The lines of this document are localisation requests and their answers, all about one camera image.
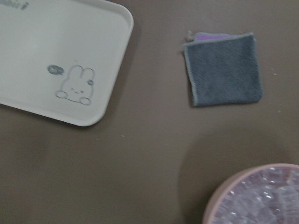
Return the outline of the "pink bowl of ice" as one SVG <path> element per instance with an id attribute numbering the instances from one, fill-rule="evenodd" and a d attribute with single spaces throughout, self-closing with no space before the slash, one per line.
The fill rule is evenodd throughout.
<path id="1" fill-rule="evenodd" d="M 297 224 L 299 167 L 268 164 L 225 180 L 206 206 L 204 224 Z"/>

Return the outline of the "grey folded cloth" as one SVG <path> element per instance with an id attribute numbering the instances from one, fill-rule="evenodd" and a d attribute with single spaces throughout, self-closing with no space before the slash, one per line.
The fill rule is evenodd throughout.
<path id="1" fill-rule="evenodd" d="M 183 45 L 195 107 L 250 104 L 263 87 L 253 33 L 196 33 Z"/>

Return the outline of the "cream rabbit tray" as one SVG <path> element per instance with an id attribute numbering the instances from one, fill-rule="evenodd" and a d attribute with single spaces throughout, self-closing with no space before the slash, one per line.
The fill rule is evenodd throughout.
<path id="1" fill-rule="evenodd" d="M 0 102 L 77 126 L 104 116 L 133 30 L 107 0 L 3 0 Z"/>

